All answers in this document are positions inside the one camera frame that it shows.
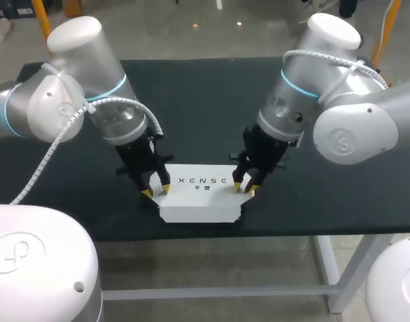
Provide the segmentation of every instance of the cable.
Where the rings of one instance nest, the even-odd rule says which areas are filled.
[[[350,76],[358,67],[364,64],[363,60],[357,61],[354,65],[352,65],[347,71],[345,71],[339,79],[334,83],[334,86],[330,87],[329,89],[325,90],[324,93],[318,98],[318,103],[322,104],[327,97],[329,97],[340,85],[342,85],[348,76]]]
[[[289,50],[288,52],[284,54],[283,62],[285,62],[285,60],[291,56],[306,56],[306,57],[318,58],[318,59],[326,60],[333,64],[337,64],[339,66],[344,66],[348,68],[353,67],[353,65],[357,64],[357,62],[352,62],[351,60],[346,60],[343,58],[338,58],[335,56],[322,54],[320,52],[312,52],[310,50]],[[372,77],[375,81],[381,84],[385,89],[388,88],[388,85],[385,82],[385,80],[375,70],[367,66],[364,66],[364,65],[358,66],[357,70],[359,72],[362,72],[363,74],[367,74],[368,76]]]
[[[142,110],[150,119],[151,122],[154,124],[154,129],[158,135],[163,135],[163,130],[160,127],[160,124],[156,118],[156,116],[142,103],[135,101],[134,99],[122,99],[120,97],[108,97],[106,99],[98,99],[91,103],[91,106],[94,108],[98,107],[99,105],[107,104],[107,103],[123,103],[128,104],[136,107],[137,109]]]
[[[378,49],[378,52],[376,53],[375,57],[379,57],[380,51],[382,50],[382,43],[384,42],[385,22],[387,20],[388,12],[390,11],[391,7],[393,6],[393,3],[394,3],[394,0],[391,0],[390,4],[387,7],[387,10],[385,10],[384,19],[382,21],[382,29],[380,30],[379,49]]]
[[[123,103],[123,104],[128,104],[132,105],[137,109],[141,109],[152,121],[154,124],[156,133],[158,135],[163,136],[163,130],[160,127],[160,124],[155,117],[155,115],[147,108],[147,106],[139,103],[138,101],[135,101],[133,99],[122,99],[119,97],[109,97],[106,99],[98,99],[92,103],[87,102],[85,97],[82,95],[82,93],[79,92],[78,86],[74,86],[74,78],[71,76],[68,76],[66,74],[61,74],[59,73],[58,70],[56,70],[54,67],[52,67],[49,64],[44,64],[42,65],[42,68],[45,68],[46,70],[50,71],[51,73],[55,74],[63,83],[63,85],[66,87],[66,90],[72,95],[73,93],[75,95],[79,95],[81,98],[81,101],[83,102],[83,107],[81,107],[66,123],[66,125],[63,127],[62,131],[58,134],[57,138],[52,142],[50,148],[46,152],[45,156],[42,158],[42,161],[39,163],[39,166],[36,168],[35,172],[33,173],[32,177],[29,179],[28,183],[26,186],[23,188],[23,190],[16,196],[16,198],[10,202],[10,205],[18,205],[24,197],[29,193],[30,189],[35,185],[37,179],[40,177],[42,174],[42,171],[44,171],[47,163],[50,161],[52,155],[56,151],[58,145],[60,144],[61,140],[63,137],[66,135],[68,130],[75,124],[77,119],[84,115],[86,112],[89,113],[94,113],[96,111],[96,107],[106,104],[106,103]]]
[[[29,193],[30,189],[32,189],[32,187],[35,185],[37,179],[41,175],[42,171],[45,169],[48,161],[50,161],[52,155],[56,151],[62,138],[66,135],[67,131],[74,125],[75,121],[85,112],[87,112],[87,108],[83,107],[69,119],[68,123],[66,123],[62,131],[58,134],[57,138],[54,140],[54,142],[52,142],[44,158],[39,163],[39,166],[36,168],[35,172],[33,173],[33,176],[29,179],[24,189],[19,193],[18,196],[16,196],[16,198],[10,203],[10,205],[18,205],[21,202],[21,200],[23,200],[24,197]]]

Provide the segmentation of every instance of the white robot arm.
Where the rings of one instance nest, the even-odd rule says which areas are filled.
[[[379,74],[355,55],[360,34],[326,13],[313,15],[283,68],[233,172],[235,188],[251,168],[245,192],[260,187],[290,145],[317,118],[313,139],[328,160],[355,164],[410,144],[410,82],[388,89]]]
[[[0,322],[103,322],[96,249],[74,219],[0,205]]]
[[[58,26],[48,37],[51,59],[24,83],[0,85],[0,139],[37,138],[53,142],[77,115],[63,140],[83,123],[83,106],[95,107],[91,118],[105,141],[115,147],[136,188],[151,197],[143,178],[157,172],[165,192],[170,176],[155,149],[163,132],[152,112],[140,104],[127,76],[94,17],[79,17]],[[148,127],[148,118],[153,128]]]

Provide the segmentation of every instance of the gray floor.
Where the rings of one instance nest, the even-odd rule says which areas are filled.
[[[359,4],[357,27],[366,38],[365,55],[370,56],[379,35],[387,3]],[[301,31],[295,23],[300,0],[222,0],[222,5],[217,10],[215,0],[180,0],[178,5],[175,0],[85,1],[86,12],[101,20],[119,58],[277,56],[291,48]],[[60,13],[52,14],[52,27],[63,21]],[[26,62],[47,57],[38,21],[15,21],[0,44],[0,82],[15,78]],[[381,69],[396,84],[410,79],[410,0],[403,2]],[[360,238],[333,238],[341,269]],[[107,290],[319,282],[308,237],[149,241],[97,248]],[[105,310],[107,320],[117,322],[370,321],[363,290],[338,316],[328,313],[321,297],[112,302],[105,303]]]

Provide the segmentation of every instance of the black table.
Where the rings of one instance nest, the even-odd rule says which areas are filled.
[[[254,123],[280,64],[280,58],[123,61],[139,100],[164,129],[159,148],[185,164],[229,164],[228,153],[242,149],[242,131]],[[24,66],[19,81],[39,66]],[[0,141],[0,203],[23,188],[47,148]],[[309,132],[289,155],[287,169],[266,179],[237,223],[166,224],[152,201],[116,176],[117,153],[87,120],[59,147],[24,203],[71,215],[97,241],[410,232],[410,147],[340,166],[315,150]]]

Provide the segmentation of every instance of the silver cylinder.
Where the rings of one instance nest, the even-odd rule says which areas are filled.
[[[10,124],[7,114],[7,98],[12,95],[15,83],[0,84],[0,139],[20,136]]]
[[[333,44],[308,26],[295,46],[308,50],[357,61],[355,51]],[[257,123],[268,135],[291,142],[299,137],[319,111],[318,98],[348,70],[328,61],[306,56],[287,57],[275,88],[261,109]],[[382,87],[371,77],[354,71],[325,101],[326,106],[341,95],[367,95]]]
[[[88,101],[105,97],[136,99],[102,25],[94,17],[79,17],[57,27],[48,37],[48,48],[53,53],[49,63],[74,77]],[[135,140],[147,126],[142,111],[117,103],[100,106],[93,121],[103,138],[117,145]]]

